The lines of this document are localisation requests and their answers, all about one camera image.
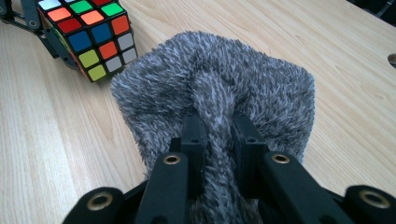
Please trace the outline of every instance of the light wood surface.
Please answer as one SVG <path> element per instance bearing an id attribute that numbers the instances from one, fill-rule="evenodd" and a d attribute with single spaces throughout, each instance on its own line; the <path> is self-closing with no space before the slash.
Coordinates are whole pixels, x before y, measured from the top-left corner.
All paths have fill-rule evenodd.
<path id="1" fill-rule="evenodd" d="M 316 80 L 304 167 L 339 194 L 396 195 L 396 28 L 344 0 L 126 1 L 140 55 L 182 31 L 238 38 Z M 144 178 L 111 96 L 0 22 L 0 223 L 60 223 L 86 192 Z"/>

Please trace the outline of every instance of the puzzle cube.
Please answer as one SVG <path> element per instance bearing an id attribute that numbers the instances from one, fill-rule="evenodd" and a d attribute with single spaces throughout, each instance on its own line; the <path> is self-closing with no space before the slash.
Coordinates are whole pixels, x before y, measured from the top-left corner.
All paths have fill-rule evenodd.
<path id="1" fill-rule="evenodd" d="M 91 82 L 137 57 L 128 14 L 117 1 L 43 0 L 37 8 Z"/>

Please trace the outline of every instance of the folded cloth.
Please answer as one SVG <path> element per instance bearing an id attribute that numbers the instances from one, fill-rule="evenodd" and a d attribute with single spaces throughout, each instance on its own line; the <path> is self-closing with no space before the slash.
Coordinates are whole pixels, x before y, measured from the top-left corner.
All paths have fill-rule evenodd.
<path id="1" fill-rule="evenodd" d="M 315 114 L 313 77 L 238 40 L 175 35 L 112 80 L 112 92 L 147 167 L 180 137 L 182 119 L 198 111 L 210 148 L 204 193 L 191 202 L 192 223 L 261 223 L 257 201 L 243 198 L 231 145 L 234 111 L 250 117 L 270 150 L 303 161 Z"/>

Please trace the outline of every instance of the colored square tile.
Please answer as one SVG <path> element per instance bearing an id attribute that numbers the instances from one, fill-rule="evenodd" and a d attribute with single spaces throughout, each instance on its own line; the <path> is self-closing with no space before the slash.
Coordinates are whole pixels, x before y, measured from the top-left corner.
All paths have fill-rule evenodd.
<path id="1" fill-rule="evenodd" d="M 59 7 L 61 3 L 58 0 L 44 0 L 38 3 L 44 10 L 49 10 L 55 7 Z"/>
<path id="2" fill-rule="evenodd" d="M 99 47 L 103 59 L 108 59 L 117 54 L 117 48 L 113 41 L 110 41 Z"/>
<path id="3" fill-rule="evenodd" d="M 106 75 L 105 68 L 100 64 L 94 67 L 93 69 L 88 71 L 92 81 L 96 81 L 97 79 L 104 77 Z"/>
<path id="4" fill-rule="evenodd" d="M 96 22 L 102 21 L 104 18 L 103 16 L 96 10 L 81 15 L 81 18 L 87 25 L 92 25 Z"/>
<path id="5" fill-rule="evenodd" d="M 135 49 L 128 49 L 127 51 L 122 53 L 122 59 L 124 60 L 124 63 L 130 63 L 136 58 L 137 55 Z"/>
<path id="6" fill-rule="evenodd" d="M 114 19 L 111 22 L 111 25 L 113 27 L 114 35 L 122 34 L 131 29 L 129 27 L 128 18 L 126 16 L 121 16 Z"/>
<path id="7" fill-rule="evenodd" d="M 76 52 L 87 49 L 92 45 L 90 38 L 85 31 L 76 33 L 75 35 L 70 35 L 68 39 L 73 50 Z"/>
<path id="8" fill-rule="evenodd" d="M 101 5 L 104 5 L 106 3 L 111 2 L 111 0 L 92 0 L 94 4 L 96 4 L 98 7 Z"/>
<path id="9" fill-rule="evenodd" d="M 48 15 L 53 21 L 60 21 L 72 16 L 72 14 L 70 14 L 70 12 L 65 7 L 55 9 L 49 12 Z"/>
<path id="10" fill-rule="evenodd" d="M 91 49 L 83 54 L 80 54 L 78 58 L 81 61 L 82 65 L 86 68 L 96 63 L 99 63 L 98 55 L 96 54 L 94 49 Z"/>
<path id="11" fill-rule="evenodd" d="M 91 29 L 93 39 L 97 44 L 103 43 L 111 38 L 111 32 L 107 23 L 103 23 Z"/>
<path id="12" fill-rule="evenodd" d="M 119 37 L 118 42 L 121 50 L 128 49 L 134 45 L 134 40 L 132 39 L 131 33 Z"/>
<path id="13" fill-rule="evenodd" d="M 122 67 L 120 57 L 115 57 L 106 62 L 106 67 L 109 72 L 114 72 Z"/>
<path id="14" fill-rule="evenodd" d="M 59 22 L 58 27 L 62 30 L 64 34 L 68 34 L 72 31 L 79 29 L 81 27 L 81 24 L 78 20 L 72 18 L 67 21 Z"/>
<path id="15" fill-rule="evenodd" d="M 72 5 L 70 5 L 70 7 L 76 13 L 85 12 L 92 8 L 92 6 L 85 0 L 73 3 Z"/>
<path id="16" fill-rule="evenodd" d="M 114 16 L 122 12 L 123 8 L 117 3 L 112 3 L 105 7 L 102 7 L 102 11 L 105 12 L 107 16 Z"/>

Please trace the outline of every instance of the brass ring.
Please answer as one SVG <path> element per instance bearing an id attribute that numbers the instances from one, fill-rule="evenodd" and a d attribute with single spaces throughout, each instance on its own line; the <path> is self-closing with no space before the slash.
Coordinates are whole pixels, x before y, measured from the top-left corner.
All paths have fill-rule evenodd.
<path id="1" fill-rule="evenodd" d="M 163 158 L 163 162 L 168 165 L 174 165 L 180 162 L 180 157 L 177 155 L 169 155 Z"/>
<path id="2" fill-rule="evenodd" d="M 101 197 L 104 197 L 105 200 L 102 203 L 96 203 L 95 200 L 98 198 L 101 198 Z M 110 193 L 108 193 L 106 191 L 103 191 L 103 192 L 94 194 L 88 201 L 87 207 L 91 211 L 98 211 L 98 210 L 102 210 L 105 207 L 109 206 L 112 201 L 113 201 L 113 195 L 111 195 Z"/>
<path id="3" fill-rule="evenodd" d="M 290 162 L 289 157 L 282 154 L 274 154 L 271 159 L 277 163 L 286 164 Z"/>
<path id="4" fill-rule="evenodd" d="M 361 190 L 361 192 L 359 192 L 359 196 L 361 196 L 361 199 L 364 202 L 370 204 L 371 206 L 383 209 L 390 207 L 390 202 L 388 201 L 388 199 L 375 191 L 363 189 Z M 377 201 L 371 199 L 370 196 L 376 197 Z"/>

